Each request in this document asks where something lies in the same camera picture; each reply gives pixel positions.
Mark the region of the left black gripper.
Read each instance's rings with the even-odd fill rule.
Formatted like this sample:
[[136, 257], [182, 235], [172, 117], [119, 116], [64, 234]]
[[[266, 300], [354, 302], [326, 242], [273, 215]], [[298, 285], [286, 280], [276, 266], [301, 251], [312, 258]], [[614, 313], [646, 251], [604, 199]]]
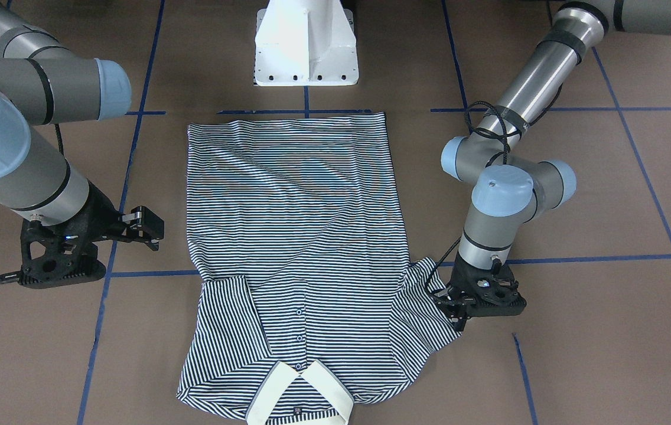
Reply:
[[451, 280], [446, 288], [432, 292], [432, 300], [444, 315], [452, 316], [454, 331], [463, 332], [477, 316], [475, 308], [519, 307], [519, 282], [509, 265], [498, 259], [492, 269], [479, 269], [457, 254]]

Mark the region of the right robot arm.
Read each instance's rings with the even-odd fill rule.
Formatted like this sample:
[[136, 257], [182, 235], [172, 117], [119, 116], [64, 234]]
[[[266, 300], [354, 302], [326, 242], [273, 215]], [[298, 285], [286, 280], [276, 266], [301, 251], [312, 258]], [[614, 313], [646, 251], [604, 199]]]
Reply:
[[37, 128], [119, 118], [131, 82], [112, 60], [80, 57], [0, 2], [0, 204], [30, 231], [64, 241], [135, 241], [158, 250], [164, 223], [116, 210]]

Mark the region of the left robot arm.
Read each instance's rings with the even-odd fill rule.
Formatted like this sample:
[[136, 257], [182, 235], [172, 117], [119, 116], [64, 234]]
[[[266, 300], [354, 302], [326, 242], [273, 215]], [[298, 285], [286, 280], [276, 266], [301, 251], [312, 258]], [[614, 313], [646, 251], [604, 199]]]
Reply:
[[[462, 194], [444, 258], [452, 320], [509, 312], [520, 280], [535, 301], [532, 264], [619, 264], [629, 283], [651, 266], [671, 276], [671, 1], [443, 1], [460, 136], [439, 153]], [[671, 282], [611, 295], [616, 304], [671, 315]]]

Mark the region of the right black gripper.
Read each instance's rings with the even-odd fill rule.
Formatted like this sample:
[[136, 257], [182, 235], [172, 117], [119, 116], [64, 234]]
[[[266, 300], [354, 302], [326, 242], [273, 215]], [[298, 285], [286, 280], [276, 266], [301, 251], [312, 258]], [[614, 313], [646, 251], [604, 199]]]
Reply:
[[100, 189], [89, 183], [84, 205], [69, 220], [70, 253], [84, 254], [101, 240], [144, 244], [151, 251], [158, 251], [164, 235], [149, 232], [163, 232], [164, 228], [164, 220], [144, 205], [133, 208], [128, 214], [120, 213]]

